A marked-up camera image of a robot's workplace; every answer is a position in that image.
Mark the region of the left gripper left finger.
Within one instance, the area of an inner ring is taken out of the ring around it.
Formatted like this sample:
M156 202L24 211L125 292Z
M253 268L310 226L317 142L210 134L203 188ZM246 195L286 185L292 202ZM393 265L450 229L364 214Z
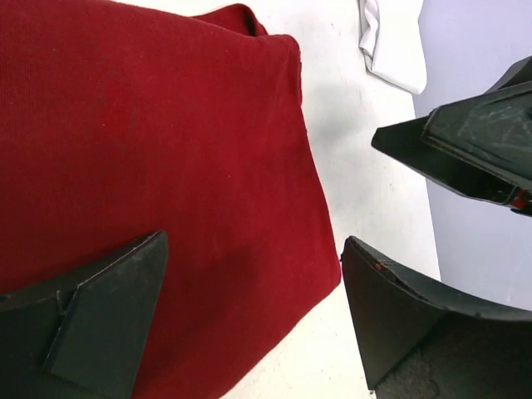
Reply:
M129 398L169 257L163 231L1 297L3 398Z

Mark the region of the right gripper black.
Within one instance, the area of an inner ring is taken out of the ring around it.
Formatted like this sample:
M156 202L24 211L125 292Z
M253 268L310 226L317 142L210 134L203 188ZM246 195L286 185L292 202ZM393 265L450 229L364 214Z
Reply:
M485 94L377 129L372 147L462 197L529 208L531 64L515 62Z

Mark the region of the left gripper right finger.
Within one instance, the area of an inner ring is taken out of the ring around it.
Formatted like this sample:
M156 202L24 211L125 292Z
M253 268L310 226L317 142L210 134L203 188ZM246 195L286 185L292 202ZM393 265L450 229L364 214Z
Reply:
M342 272L367 387L378 398L529 398L531 313L477 298L360 239Z

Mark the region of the red t-shirt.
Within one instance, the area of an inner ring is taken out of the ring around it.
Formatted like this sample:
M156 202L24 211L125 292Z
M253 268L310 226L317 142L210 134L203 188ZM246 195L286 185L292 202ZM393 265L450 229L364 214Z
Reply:
M300 50L242 4L1 4L1 290L154 230L133 395L218 398L339 284Z

